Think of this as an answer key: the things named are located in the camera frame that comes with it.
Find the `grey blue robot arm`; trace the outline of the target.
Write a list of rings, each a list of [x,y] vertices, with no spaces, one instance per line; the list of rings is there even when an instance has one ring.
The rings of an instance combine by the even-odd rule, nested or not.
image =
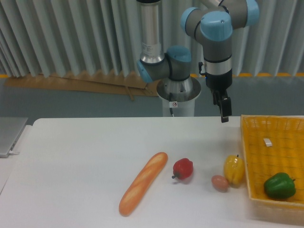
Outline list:
[[[219,108],[223,123],[232,115],[227,89],[232,84],[232,33],[259,20],[255,0],[205,0],[206,10],[186,9],[180,18],[184,33],[202,48],[199,75]],[[195,101],[201,93],[200,82],[191,76],[192,53],[189,47],[163,47],[162,2],[140,0],[142,51],[137,69],[146,83],[157,82],[156,93],[164,117],[193,117]]]

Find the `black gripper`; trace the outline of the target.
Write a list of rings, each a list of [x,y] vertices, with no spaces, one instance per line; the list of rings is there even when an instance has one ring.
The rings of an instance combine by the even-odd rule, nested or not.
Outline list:
[[[219,105],[221,122],[226,123],[231,116],[231,98],[227,93],[220,94],[219,91],[225,91],[232,85],[232,71],[221,75],[206,74],[206,85],[213,90],[213,104]]]

